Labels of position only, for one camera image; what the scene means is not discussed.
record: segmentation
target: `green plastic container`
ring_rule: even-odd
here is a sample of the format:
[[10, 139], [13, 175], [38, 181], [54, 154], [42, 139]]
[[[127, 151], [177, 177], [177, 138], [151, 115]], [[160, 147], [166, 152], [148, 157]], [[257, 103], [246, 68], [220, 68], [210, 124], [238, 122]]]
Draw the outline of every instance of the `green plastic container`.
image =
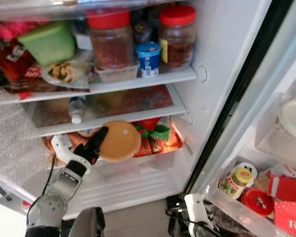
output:
[[66, 22], [52, 22], [22, 35], [18, 40], [42, 66], [74, 56], [75, 42]]

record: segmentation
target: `small glass jar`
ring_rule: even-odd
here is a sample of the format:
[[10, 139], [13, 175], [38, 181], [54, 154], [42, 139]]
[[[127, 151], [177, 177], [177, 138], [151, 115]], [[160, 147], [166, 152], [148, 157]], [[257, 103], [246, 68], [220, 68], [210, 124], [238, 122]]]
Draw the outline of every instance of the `small glass jar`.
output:
[[186, 68], [193, 59], [196, 11], [191, 6], [171, 6], [160, 14], [161, 60], [172, 71]]
[[133, 65], [133, 35], [128, 10], [87, 13], [95, 63], [99, 69], [121, 69]]

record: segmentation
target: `red jar lid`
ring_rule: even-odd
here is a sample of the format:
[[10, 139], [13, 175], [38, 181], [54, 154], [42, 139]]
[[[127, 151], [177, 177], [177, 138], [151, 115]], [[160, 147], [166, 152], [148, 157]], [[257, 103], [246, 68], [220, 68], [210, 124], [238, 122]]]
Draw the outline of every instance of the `red jar lid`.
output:
[[89, 10], [86, 13], [91, 28], [106, 30], [130, 25], [128, 9]]
[[196, 11], [191, 6], [170, 6], [162, 10], [160, 23], [166, 26], [184, 26], [195, 21]]
[[241, 202], [263, 217], [273, 212], [273, 198], [259, 189], [249, 189], [241, 196]]

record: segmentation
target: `blue yogurt cup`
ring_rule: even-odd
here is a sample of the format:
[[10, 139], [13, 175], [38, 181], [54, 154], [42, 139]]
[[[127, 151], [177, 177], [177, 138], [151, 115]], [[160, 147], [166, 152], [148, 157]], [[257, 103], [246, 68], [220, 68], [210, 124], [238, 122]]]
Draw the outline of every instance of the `blue yogurt cup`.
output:
[[143, 77], [152, 78], [159, 74], [160, 51], [160, 45], [153, 42], [143, 43], [137, 46], [136, 52]]

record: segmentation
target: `water bottle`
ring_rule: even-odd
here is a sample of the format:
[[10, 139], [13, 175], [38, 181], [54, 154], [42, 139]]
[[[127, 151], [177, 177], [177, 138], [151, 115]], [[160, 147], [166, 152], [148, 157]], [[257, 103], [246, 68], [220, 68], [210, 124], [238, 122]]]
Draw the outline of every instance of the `water bottle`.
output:
[[74, 124], [81, 123], [85, 109], [85, 96], [72, 97], [69, 101], [69, 116]]

